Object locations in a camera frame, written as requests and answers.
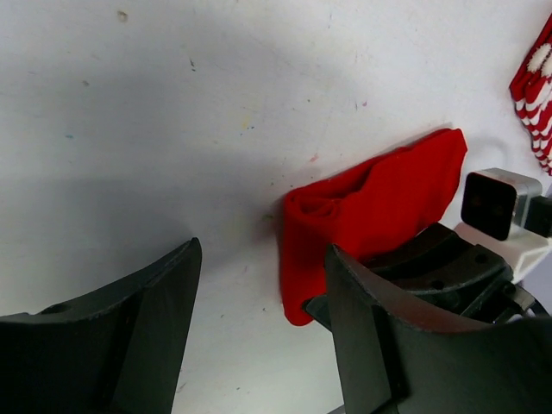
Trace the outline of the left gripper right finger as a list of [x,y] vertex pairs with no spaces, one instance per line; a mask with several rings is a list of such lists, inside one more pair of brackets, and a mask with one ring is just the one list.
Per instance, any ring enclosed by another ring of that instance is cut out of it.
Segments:
[[493,325],[458,316],[337,246],[325,271],[346,412],[550,412],[549,318]]

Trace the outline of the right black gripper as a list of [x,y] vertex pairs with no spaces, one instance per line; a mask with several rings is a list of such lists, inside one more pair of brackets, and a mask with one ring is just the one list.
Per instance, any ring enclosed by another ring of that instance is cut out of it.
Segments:
[[512,281],[512,270],[504,265],[499,271],[462,287],[459,293],[466,307],[459,314],[483,323],[508,323],[523,317],[550,317],[550,313],[531,293]]

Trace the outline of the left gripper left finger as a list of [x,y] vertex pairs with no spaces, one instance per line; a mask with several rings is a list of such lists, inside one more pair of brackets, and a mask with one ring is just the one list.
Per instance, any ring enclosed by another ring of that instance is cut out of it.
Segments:
[[170,412],[201,263],[194,238],[93,292],[2,317],[2,412]]

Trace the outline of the red sock with santa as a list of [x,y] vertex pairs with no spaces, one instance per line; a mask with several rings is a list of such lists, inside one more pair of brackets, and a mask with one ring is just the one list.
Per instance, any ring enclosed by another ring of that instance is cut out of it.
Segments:
[[441,220],[457,192],[467,143],[460,129],[439,129],[283,200],[279,283],[284,315],[304,326],[303,303],[326,292],[326,248],[357,260],[386,253]]

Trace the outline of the red white striped sock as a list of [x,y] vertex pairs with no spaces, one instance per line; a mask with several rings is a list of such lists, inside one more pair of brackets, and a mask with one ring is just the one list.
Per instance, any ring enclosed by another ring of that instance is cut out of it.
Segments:
[[510,83],[514,111],[530,136],[530,149],[551,175],[551,16]]

